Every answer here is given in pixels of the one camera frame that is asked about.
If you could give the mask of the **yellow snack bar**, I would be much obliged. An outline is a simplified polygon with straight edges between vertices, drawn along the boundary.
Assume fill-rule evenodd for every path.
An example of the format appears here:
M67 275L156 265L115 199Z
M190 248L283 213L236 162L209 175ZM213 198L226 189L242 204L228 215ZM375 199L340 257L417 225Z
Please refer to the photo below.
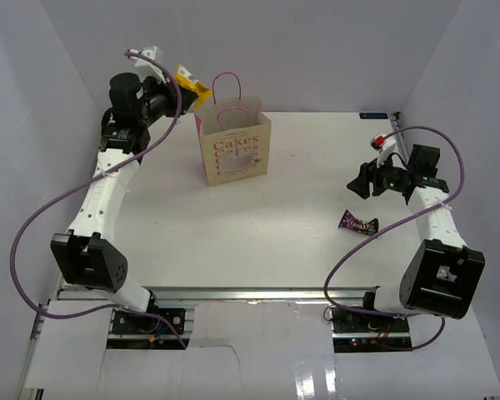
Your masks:
M177 65L175 78L181 88L185 88L197 96L193 103L195 109L199 109L213 94L213 90L195 78L182 63Z

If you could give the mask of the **purple chocolate pack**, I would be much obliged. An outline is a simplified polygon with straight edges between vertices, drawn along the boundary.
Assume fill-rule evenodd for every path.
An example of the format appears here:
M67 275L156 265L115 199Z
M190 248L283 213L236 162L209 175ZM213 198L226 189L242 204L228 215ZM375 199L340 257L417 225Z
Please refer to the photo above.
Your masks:
M346 209L337 227L371 237L379 232L379 221L377 218L364 221Z

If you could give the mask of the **paper bag with pink handles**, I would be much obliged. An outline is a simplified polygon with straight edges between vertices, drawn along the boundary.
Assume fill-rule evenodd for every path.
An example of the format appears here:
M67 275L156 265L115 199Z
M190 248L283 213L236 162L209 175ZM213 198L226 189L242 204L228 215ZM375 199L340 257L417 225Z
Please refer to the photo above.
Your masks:
M268 173L272 121L259 96L217 99L194 111L202 164L210 187Z

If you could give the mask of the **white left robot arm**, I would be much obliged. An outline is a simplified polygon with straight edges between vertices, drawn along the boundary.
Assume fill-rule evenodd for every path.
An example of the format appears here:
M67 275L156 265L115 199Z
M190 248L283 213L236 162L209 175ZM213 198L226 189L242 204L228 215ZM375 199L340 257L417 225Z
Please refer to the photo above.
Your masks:
M183 87L131 72L110 81L112 106L103 114L96 182L67 232L54 234L51 250L65 281L97 290L108 300L132 309L131 323L149 333L159 323L152 294L128 273L128 260L113 246L118 213L150 142L149 127L159 118L184 114L197 95Z

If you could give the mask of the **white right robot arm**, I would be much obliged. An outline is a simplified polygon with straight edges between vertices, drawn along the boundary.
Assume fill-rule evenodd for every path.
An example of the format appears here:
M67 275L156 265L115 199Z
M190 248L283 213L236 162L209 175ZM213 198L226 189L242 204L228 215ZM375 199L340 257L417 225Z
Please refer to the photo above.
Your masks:
M404 167L393 164L396 143L377 138L378 156L361 165L347 188L363 199L387 190L401 193L416 217L420 246L400 283L366 292L359 312L361 325L376 333L387 326L389 313L426 313L461 319L468 312L482 275L485 258L458 233L446 200L447 183L438 178L440 151L416 145Z

